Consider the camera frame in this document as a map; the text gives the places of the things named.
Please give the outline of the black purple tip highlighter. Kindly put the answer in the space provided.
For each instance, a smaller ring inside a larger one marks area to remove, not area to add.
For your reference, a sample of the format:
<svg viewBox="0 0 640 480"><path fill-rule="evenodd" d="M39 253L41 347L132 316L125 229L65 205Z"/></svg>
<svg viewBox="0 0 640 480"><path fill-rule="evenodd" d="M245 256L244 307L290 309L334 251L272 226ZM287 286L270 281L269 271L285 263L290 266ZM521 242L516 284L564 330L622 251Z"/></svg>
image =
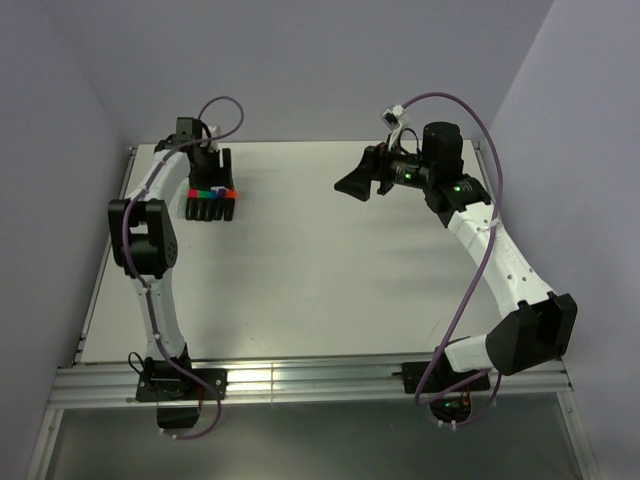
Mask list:
<svg viewBox="0 0 640 480"><path fill-rule="evenodd" d="M222 199L222 198L215 198L214 199L215 208L214 208L213 219L216 220L216 221L220 221L220 220L223 219L224 211L225 211L226 197L224 199Z"/></svg>

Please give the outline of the black blue tip highlighter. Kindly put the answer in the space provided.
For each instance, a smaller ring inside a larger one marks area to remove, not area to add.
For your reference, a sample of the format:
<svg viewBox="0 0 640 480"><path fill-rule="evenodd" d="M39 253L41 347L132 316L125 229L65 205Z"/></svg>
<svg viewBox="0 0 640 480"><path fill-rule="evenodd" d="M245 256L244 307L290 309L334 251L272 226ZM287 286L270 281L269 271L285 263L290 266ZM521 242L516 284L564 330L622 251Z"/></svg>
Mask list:
<svg viewBox="0 0 640 480"><path fill-rule="evenodd" d="M208 198L207 211L206 211L206 216L205 216L205 221L206 222L214 221L214 219L213 219L214 208L215 208L214 199Z"/></svg>

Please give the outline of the black orange tip highlighter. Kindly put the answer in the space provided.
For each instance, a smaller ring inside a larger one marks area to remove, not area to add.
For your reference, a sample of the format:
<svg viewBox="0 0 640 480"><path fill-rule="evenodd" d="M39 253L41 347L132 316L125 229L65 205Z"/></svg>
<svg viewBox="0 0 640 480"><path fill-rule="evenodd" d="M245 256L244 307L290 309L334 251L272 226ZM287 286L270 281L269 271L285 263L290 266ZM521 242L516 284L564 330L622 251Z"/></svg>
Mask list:
<svg viewBox="0 0 640 480"><path fill-rule="evenodd" d="M233 219L235 203L236 203L236 199L231 199L226 197L225 211L223 216L224 221L230 222Z"/></svg>

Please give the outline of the black pink tip highlighter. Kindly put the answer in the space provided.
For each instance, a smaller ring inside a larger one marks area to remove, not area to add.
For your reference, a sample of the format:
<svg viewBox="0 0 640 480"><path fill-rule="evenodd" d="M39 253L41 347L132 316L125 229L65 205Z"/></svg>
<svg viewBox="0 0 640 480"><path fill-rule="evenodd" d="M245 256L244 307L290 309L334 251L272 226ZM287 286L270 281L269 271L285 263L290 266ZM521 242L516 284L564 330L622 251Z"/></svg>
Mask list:
<svg viewBox="0 0 640 480"><path fill-rule="evenodd" d="M185 219L186 220L195 220L195 211L196 211L197 198L188 198L186 196L186 199L187 199L186 211L185 211L185 214L186 214Z"/></svg>

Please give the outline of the black green tip highlighter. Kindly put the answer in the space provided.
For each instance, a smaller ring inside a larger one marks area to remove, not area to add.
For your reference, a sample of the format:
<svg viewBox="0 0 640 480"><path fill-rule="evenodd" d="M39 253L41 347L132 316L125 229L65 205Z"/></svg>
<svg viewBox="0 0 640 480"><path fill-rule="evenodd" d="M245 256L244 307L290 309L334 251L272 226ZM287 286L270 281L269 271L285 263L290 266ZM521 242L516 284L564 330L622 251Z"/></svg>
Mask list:
<svg viewBox="0 0 640 480"><path fill-rule="evenodd" d="M195 219L197 221L204 221L207 211L208 198L197 198Z"/></svg>

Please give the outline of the pale green capped highlighter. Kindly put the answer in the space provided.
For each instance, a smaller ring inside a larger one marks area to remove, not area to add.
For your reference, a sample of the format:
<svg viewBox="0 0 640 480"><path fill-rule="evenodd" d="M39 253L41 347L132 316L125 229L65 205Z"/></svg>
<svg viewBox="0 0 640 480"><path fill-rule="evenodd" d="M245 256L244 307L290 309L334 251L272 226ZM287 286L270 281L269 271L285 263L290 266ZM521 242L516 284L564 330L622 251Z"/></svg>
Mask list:
<svg viewBox="0 0 640 480"><path fill-rule="evenodd" d="M186 202L187 202L187 199L186 199L186 197L184 195L180 195L178 197L177 205L176 205L176 217L178 219L184 219L185 216L186 216L186 214L185 214Z"/></svg>

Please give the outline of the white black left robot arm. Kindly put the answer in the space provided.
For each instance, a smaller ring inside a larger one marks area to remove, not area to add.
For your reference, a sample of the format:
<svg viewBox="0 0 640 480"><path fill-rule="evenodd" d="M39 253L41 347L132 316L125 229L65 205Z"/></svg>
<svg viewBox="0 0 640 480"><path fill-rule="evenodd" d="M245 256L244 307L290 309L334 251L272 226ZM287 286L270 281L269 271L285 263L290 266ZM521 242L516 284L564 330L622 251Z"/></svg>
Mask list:
<svg viewBox="0 0 640 480"><path fill-rule="evenodd" d="M219 147L221 137L200 118L178 118L175 132L155 146L138 186L108 206L113 258L132 280L143 312L147 353L140 378L146 385L158 384L172 399L191 394L195 375L173 299L178 240L169 206L185 186L186 220L232 221L237 191L232 154Z"/></svg>

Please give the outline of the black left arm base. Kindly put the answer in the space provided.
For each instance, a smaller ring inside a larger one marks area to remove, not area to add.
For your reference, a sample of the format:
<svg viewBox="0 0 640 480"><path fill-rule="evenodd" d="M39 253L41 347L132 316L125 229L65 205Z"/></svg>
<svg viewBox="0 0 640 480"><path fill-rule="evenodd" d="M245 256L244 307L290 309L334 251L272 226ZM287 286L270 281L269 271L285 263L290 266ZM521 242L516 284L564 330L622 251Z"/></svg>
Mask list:
<svg viewBox="0 0 640 480"><path fill-rule="evenodd" d="M165 430L192 429L200 419L201 402L216 397L200 383L166 362L155 362L139 377L135 400L156 405L156 420Z"/></svg>

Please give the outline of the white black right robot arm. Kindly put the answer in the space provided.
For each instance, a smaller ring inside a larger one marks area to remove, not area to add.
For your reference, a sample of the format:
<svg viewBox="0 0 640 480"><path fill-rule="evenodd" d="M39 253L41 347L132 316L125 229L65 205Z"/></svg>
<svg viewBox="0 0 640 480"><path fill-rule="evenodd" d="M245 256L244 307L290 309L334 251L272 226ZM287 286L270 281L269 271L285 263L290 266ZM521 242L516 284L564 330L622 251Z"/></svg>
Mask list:
<svg viewBox="0 0 640 480"><path fill-rule="evenodd" d="M433 122L423 129L421 150L410 154L385 143L365 148L356 168L334 185L366 202L371 185L384 195L394 186L423 192L429 209L465 247L487 282L501 321L487 334L456 340L433 365L435 383L452 390L468 371L494 369L510 376L565 355L578 308L534 271L498 218L482 183L464 173L457 125Z"/></svg>

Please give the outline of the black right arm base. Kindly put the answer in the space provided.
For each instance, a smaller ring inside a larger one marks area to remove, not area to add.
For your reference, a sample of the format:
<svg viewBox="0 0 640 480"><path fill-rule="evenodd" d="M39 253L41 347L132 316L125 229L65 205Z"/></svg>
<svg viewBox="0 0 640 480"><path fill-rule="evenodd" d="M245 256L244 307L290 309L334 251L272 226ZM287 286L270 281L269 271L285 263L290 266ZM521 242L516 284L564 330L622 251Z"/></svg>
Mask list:
<svg viewBox="0 0 640 480"><path fill-rule="evenodd" d="M393 373L402 379L404 392L413 395L418 387L422 374L427 369L428 362L404 362L400 370ZM425 394L437 394L446 388L477 375L478 370L468 372L454 372L449 361L442 357L427 380L423 392ZM430 409L435 418L444 423L462 422L471 417L472 392L490 390L490 381L487 375L478 377L456 389L453 397L443 397L430 404Z"/></svg>

